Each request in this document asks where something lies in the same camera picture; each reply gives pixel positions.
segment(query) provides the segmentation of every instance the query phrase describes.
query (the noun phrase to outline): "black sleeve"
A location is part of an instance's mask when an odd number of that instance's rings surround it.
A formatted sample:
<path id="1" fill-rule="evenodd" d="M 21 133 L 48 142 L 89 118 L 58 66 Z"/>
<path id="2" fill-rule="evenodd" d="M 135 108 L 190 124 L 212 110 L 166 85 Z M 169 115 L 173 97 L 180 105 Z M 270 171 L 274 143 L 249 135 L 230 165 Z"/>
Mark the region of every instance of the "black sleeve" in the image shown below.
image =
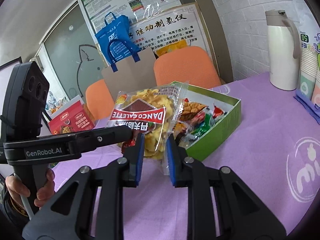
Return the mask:
<path id="1" fill-rule="evenodd" d="M 9 222 L 15 226 L 20 234 L 22 234 L 22 230 L 28 223 L 29 217 L 23 209 L 19 208 L 18 205 L 14 203 L 5 185 L 1 192 L 0 209 Z"/>

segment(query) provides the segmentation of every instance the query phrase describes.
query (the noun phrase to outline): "thermos lid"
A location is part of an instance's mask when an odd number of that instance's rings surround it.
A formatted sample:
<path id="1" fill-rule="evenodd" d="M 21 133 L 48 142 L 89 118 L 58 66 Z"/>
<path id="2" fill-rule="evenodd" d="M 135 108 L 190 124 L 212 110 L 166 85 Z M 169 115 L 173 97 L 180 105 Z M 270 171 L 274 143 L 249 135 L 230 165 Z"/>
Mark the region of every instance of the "thermos lid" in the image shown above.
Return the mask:
<path id="1" fill-rule="evenodd" d="M 267 25 L 268 26 L 282 26 L 285 27 L 283 19 L 287 19 L 287 15 L 284 10 L 271 10 L 266 11 Z"/>

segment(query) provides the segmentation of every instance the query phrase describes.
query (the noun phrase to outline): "orange chair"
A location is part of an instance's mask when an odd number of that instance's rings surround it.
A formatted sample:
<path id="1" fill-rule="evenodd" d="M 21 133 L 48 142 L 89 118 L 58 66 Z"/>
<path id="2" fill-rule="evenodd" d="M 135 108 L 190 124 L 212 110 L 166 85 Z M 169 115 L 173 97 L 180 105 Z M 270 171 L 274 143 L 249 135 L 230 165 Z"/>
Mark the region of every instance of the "orange chair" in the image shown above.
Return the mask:
<path id="1" fill-rule="evenodd" d="M 158 86 L 173 81 L 189 81 L 190 85 L 208 89 L 221 85 L 208 54 L 196 46 L 177 49 L 160 56 L 153 70 Z"/>
<path id="2" fill-rule="evenodd" d="M 88 109 L 95 120 L 108 117 L 115 105 L 115 102 L 103 79 L 93 83 L 87 88 L 85 98 Z"/>

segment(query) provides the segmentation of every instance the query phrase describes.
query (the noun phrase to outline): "green box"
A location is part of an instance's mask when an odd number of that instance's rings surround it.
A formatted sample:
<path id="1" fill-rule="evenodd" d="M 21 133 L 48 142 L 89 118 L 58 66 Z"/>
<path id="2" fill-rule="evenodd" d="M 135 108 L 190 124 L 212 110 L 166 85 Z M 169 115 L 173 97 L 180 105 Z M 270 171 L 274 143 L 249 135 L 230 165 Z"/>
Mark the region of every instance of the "green box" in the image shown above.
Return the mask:
<path id="1" fill-rule="evenodd" d="M 203 161 L 212 152 L 214 152 L 240 125 L 241 100 L 193 85 L 189 85 L 188 87 L 187 98 L 189 98 L 188 94 L 194 96 L 194 98 L 191 98 L 191 101 L 198 102 L 197 99 L 201 98 L 202 102 L 198 103 L 205 104 L 204 101 L 211 101 L 209 98 L 212 98 L 212 101 L 215 102 L 216 106 L 219 107 L 218 104 L 221 105 L 226 103 L 230 108 L 228 113 L 221 120 L 219 120 L 208 132 L 206 132 L 199 140 L 197 140 L 187 149 L 188 156 Z"/>

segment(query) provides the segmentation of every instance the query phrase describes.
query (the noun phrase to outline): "brown paper bag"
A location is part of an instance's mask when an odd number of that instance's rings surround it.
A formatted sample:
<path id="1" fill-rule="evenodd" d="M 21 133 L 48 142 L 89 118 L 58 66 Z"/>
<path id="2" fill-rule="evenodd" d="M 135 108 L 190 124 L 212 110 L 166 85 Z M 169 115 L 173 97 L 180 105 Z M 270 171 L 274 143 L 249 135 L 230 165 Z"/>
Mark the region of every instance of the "brown paper bag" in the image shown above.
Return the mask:
<path id="1" fill-rule="evenodd" d="M 101 74 L 107 84 L 111 96 L 116 100 L 119 91 L 134 92 L 156 86 L 153 66 L 156 57 L 151 48 L 138 52 L 139 61 L 133 56 L 126 57 L 111 66 L 104 68 Z"/>

